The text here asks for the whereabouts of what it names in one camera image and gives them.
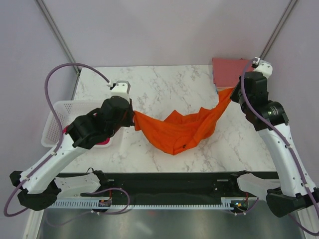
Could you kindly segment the aluminium frame post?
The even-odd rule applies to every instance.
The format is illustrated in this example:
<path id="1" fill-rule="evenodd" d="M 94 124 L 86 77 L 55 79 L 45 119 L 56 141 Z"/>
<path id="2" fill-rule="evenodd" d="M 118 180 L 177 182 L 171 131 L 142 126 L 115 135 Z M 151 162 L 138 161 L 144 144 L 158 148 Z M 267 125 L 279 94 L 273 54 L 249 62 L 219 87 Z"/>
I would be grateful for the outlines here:
<path id="1" fill-rule="evenodd" d="M 260 54 L 260 58 L 264 59 L 268 53 L 270 52 L 272 46 L 274 45 L 276 39 L 278 38 L 280 32 L 282 31 L 282 29 L 284 28 L 285 24 L 287 23 L 288 19 L 290 18 L 290 15 L 292 14 L 293 10 L 295 9 L 295 7 L 297 6 L 297 4 L 299 3 L 299 0 L 290 0 L 285 8 L 285 10 L 283 11 L 279 21 L 277 22 L 274 30 L 272 31 L 265 47 L 263 48 L 261 54 Z"/>
<path id="2" fill-rule="evenodd" d="M 35 0 L 35 3 L 37 5 L 37 7 L 39 8 L 39 10 L 41 11 L 45 21 L 47 22 L 49 28 L 51 29 L 54 37 L 56 38 L 58 44 L 60 45 L 63 53 L 65 54 L 68 62 L 70 63 L 75 63 L 75 59 L 64 39 L 64 37 L 62 36 L 52 14 L 50 13 L 48 7 L 46 6 L 45 2 L 43 0 Z"/>

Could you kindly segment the magenta t-shirt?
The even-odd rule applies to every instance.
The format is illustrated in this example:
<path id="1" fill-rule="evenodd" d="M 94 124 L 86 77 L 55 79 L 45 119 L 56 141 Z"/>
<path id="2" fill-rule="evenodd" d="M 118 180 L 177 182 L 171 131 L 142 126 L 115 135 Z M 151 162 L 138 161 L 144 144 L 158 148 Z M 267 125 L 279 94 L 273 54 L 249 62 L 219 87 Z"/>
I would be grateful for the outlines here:
<path id="1" fill-rule="evenodd" d="M 62 130 L 62 133 L 65 134 L 67 131 L 68 125 Z M 107 145 L 110 142 L 110 138 L 107 138 L 105 141 L 97 143 L 97 145 Z"/>

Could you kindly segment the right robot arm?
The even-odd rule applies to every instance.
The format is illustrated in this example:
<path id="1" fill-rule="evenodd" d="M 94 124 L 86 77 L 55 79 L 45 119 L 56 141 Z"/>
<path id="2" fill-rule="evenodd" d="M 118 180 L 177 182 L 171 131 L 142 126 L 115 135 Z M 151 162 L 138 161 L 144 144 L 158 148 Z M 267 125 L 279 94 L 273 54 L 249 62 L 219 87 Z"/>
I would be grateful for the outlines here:
<path id="1" fill-rule="evenodd" d="M 253 194 L 266 201 L 271 212 L 279 218 L 310 206 L 318 209 L 319 189 L 297 154 L 284 108 L 268 99 L 267 78 L 257 71 L 245 73 L 231 100 L 240 104 L 246 119 L 266 144 L 279 181 L 241 171 L 228 183 L 229 192 L 234 196 L 244 192 Z"/>

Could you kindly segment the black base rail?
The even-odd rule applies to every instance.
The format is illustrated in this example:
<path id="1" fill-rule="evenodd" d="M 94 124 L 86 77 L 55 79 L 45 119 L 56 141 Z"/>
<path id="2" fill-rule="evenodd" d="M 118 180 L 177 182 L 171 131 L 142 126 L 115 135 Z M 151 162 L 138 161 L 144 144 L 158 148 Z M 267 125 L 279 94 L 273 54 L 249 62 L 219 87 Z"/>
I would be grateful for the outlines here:
<path id="1" fill-rule="evenodd" d="M 240 189 L 240 172 L 217 173 L 103 173 L 92 195 L 87 189 L 73 197 L 110 198 L 116 203 L 192 204 L 219 203 L 221 198 L 255 197 L 251 189 Z"/>

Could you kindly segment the right aluminium frame post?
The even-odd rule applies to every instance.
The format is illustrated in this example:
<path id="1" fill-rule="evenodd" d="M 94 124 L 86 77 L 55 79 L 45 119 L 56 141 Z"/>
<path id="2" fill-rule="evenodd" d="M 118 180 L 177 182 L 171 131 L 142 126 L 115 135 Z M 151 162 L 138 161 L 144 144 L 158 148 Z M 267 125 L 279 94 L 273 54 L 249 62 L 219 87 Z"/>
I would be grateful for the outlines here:
<path id="1" fill-rule="evenodd" d="M 285 24 L 287 23 L 288 19 L 290 18 L 290 15 L 292 14 L 293 10 L 295 9 L 295 7 L 297 6 L 297 4 L 299 3 L 299 0 L 290 0 L 285 8 L 285 10 L 283 11 L 279 21 L 277 22 L 274 30 L 272 31 L 265 47 L 263 48 L 261 54 L 260 54 L 260 58 L 264 59 L 268 53 L 270 52 L 272 46 L 274 45 L 276 39 L 278 38 L 280 32 L 282 31 L 282 29 L 284 28 Z"/>

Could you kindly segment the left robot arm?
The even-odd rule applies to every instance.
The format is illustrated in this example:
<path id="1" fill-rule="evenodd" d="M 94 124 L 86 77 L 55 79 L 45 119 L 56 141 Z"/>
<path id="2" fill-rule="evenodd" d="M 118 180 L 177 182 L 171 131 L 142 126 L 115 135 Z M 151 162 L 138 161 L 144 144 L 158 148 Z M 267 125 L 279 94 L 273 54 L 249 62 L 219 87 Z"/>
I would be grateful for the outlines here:
<path id="1" fill-rule="evenodd" d="M 12 184 L 19 192 L 20 204 L 27 209 L 41 211 L 57 199 L 79 196 L 104 196 L 109 183 L 101 171 L 82 176 L 60 177 L 59 173 L 74 159 L 112 138 L 122 127 L 133 122 L 132 101 L 112 96 L 85 115 L 78 116 L 48 151 L 29 169 L 10 174 Z"/>

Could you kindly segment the left aluminium frame post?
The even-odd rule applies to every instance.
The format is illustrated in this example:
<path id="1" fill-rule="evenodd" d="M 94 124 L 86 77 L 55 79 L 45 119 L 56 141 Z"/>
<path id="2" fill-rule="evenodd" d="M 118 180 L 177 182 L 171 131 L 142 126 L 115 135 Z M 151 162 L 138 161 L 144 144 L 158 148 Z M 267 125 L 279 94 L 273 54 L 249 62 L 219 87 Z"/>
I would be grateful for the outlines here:
<path id="1" fill-rule="evenodd" d="M 39 10 L 41 11 L 45 21 L 47 22 L 49 28 L 51 29 L 54 37 L 56 38 L 58 44 L 60 45 L 63 53 L 65 54 L 68 62 L 70 63 L 75 63 L 75 59 L 64 39 L 64 37 L 62 36 L 52 14 L 50 13 L 48 7 L 46 6 L 45 2 L 43 0 L 35 0 L 35 3 L 37 5 L 37 7 L 39 8 Z"/>

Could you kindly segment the folded pink t-shirt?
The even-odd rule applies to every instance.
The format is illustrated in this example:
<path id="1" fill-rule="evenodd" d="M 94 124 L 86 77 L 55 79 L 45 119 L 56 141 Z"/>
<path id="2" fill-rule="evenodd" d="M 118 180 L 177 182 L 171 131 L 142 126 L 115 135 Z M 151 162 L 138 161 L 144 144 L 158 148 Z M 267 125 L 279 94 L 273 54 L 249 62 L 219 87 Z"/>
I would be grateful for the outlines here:
<path id="1" fill-rule="evenodd" d="M 236 87 L 248 59 L 212 58 L 213 82 L 218 90 Z"/>

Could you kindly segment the orange t-shirt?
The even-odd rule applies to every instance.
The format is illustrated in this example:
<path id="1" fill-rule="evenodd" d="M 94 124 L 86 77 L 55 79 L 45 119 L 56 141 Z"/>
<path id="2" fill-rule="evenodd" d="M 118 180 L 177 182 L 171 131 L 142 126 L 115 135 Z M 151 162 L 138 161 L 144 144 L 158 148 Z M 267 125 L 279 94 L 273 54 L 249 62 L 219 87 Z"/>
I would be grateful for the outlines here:
<path id="1" fill-rule="evenodd" d="M 170 155 L 177 155 L 195 148 L 215 131 L 222 114 L 231 102 L 234 88 L 218 93 L 219 101 L 212 109 L 200 108 L 195 114 L 182 115 L 174 110 L 165 120 L 159 120 L 134 111 L 135 130 L 142 131 L 155 148 Z"/>

